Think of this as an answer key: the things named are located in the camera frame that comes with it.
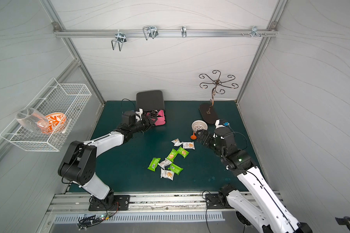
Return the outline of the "black pink drawer cabinet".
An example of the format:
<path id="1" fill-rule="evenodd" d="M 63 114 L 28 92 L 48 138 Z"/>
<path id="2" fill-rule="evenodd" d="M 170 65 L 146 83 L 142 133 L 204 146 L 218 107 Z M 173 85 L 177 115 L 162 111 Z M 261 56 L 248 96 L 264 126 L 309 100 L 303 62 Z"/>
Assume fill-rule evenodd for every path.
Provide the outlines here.
<path id="1" fill-rule="evenodd" d="M 164 111 L 165 116 L 165 105 L 163 93 L 161 90 L 144 91 L 136 94 L 136 113 L 144 116 L 157 117 L 159 110 Z M 165 120 L 157 120 L 156 126 L 161 126 L 166 123 Z"/>

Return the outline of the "pink top drawer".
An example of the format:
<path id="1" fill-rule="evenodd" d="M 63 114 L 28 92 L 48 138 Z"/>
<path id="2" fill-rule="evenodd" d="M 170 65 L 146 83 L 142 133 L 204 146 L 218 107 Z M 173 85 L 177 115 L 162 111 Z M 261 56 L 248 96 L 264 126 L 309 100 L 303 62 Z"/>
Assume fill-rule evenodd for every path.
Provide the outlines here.
<path id="1" fill-rule="evenodd" d="M 163 110 L 159 110 L 157 112 L 157 119 L 158 120 L 165 120 L 165 116 L 164 116 L 164 111 Z"/>

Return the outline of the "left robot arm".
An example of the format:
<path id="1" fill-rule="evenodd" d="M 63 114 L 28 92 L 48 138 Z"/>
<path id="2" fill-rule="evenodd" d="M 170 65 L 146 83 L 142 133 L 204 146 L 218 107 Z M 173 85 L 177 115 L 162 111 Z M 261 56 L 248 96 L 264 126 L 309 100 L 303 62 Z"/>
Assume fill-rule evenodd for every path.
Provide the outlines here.
<path id="1" fill-rule="evenodd" d="M 61 179 L 67 179 L 87 191 L 93 203 L 106 209 L 114 207 L 114 191 L 96 174 L 96 159 L 104 152 L 128 142 L 135 133 L 155 126 L 158 118 L 151 114 L 126 111 L 121 123 L 108 134 L 89 141 L 72 142 L 58 168 Z"/>

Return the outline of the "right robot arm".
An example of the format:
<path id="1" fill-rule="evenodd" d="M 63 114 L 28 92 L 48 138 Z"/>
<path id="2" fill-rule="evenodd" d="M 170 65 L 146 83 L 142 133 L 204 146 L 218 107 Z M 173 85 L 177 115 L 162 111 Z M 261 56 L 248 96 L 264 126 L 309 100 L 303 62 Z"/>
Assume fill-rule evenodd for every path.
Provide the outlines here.
<path id="1" fill-rule="evenodd" d="M 243 224 L 250 224 L 260 233 L 312 232 L 307 223 L 299 222 L 282 204 L 250 155 L 237 146 L 236 133 L 228 125 L 225 120 L 217 120 L 214 132 L 203 126 L 192 126 L 197 142 L 211 149 L 256 201 L 253 204 L 229 184 L 218 192 L 220 205 L 235 209 Z"/>

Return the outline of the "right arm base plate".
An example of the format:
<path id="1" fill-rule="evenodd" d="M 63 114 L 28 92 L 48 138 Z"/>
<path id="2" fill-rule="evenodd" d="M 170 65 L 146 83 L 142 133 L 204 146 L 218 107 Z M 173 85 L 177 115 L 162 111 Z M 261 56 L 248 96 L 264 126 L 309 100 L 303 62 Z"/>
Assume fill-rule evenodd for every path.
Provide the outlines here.
<path id="1" fill-rule="evenodd" d="M 204 195 L 207 209 L 227 209 L 220 201 L 218 194 L 207 193 Z"/>

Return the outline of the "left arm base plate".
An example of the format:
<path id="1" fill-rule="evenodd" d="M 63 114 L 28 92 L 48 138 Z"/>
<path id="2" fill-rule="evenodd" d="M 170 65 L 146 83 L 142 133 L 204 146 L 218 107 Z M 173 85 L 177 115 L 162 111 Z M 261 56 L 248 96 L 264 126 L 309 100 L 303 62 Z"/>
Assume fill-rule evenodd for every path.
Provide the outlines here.
<path id="1" fill-rule="evenodd" d="M 92 196 L 89 200 L 89 211 L 127 211 L 130 195 L 108 195 L 104 200 Z"/>

